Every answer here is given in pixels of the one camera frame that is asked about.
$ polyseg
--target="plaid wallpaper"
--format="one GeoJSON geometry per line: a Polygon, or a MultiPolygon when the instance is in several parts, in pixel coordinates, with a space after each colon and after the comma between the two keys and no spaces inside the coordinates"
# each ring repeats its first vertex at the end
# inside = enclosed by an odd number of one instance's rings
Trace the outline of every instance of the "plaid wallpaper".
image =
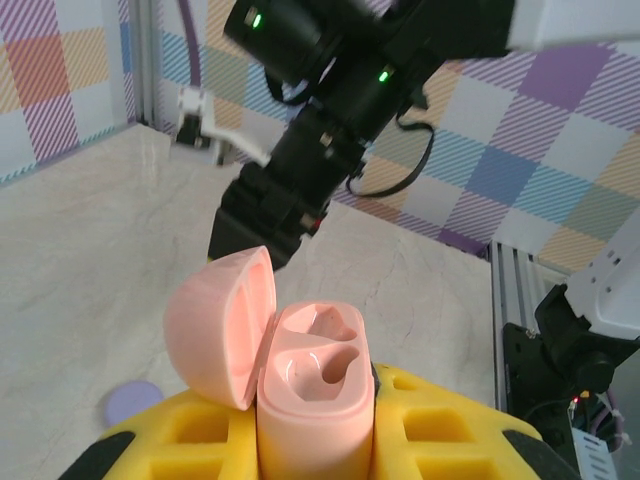
{"type": "Polygon", "coordinates": [[[0,183],[135,120],[127,0],[0,0],[0,183]]]}
{"type": "MultiPolygon", "coordinates": [[[[177,119],[189,82],[175,0],[159,0],[162,128],[177,119]]],[[[203,83],[222,125],[266,145],[292,113],[271,100],[258,64],[222,36],[232,0],[192,0],[203,83]]],[[[370,2],[384,8],[384,1],[370,2]]],[[[598,44],[451,62],[425,85],[435,124],[423,175],[380,201],[336,200],[478,254],[491,239],[568,270],[583,267],[640,204],[640,45],[598,44]]],[[[426,144],[391,124],[371,149],[361,182],[377,189],[404,177],[426,144]]]]}

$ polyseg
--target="white table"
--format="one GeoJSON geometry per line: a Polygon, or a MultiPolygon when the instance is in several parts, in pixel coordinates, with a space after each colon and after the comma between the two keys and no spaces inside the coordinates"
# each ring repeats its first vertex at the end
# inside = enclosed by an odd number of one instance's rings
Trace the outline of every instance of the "white table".
{"type": "MultiPolygon", "coordinates": [[[[168,148],[136,126],[0,188],[0,478],[57,478],[102,432],[101,401],[121,383],[185,388],[162,314],[204,265],[239,167],[170,162],[168,148]]],[[[334,204],[277,288],[280,307],[350,302],[374,361],[493,404],[482,260],[334,204]]]]}

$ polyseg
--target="earbud case lid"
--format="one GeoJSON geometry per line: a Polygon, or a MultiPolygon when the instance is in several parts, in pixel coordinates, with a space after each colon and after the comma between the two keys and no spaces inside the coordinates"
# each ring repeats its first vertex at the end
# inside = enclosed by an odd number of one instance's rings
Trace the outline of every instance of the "earbud case lid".
{"type": "Polygon", "coordinates": [[[255,398],[275,313],[266,247],[209,263],[169,300],[164,334],[173,367],[199,395],[246,410],[255,398]]]}

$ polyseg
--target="yellow foam holder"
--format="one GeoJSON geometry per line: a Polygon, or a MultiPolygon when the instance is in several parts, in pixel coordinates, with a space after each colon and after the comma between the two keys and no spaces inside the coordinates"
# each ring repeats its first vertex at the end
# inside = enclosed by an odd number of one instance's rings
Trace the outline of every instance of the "yellow foam holder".
{"type": "MultiPolygon", "coordinates": [[[[532,426],[403,370],[376,371],[370,478],[538,479],[502,433],[540,439],[532,426]]],[[[254,406],[242,412],[183,392],[105,432],[135,438],[104,480],[257,479],[255,418],[254,406]]]]}

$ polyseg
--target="purple round disc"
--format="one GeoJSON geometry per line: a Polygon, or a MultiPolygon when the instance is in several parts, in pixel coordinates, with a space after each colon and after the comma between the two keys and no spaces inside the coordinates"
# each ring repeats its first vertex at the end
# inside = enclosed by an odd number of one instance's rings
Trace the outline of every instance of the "purple round disc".
{"type": "Polygon", "coordinates": [[[108,427],[124,422],[164,400],[153,383],[134,381],[115,388],[107,398],[104,417],[108,427]]]}

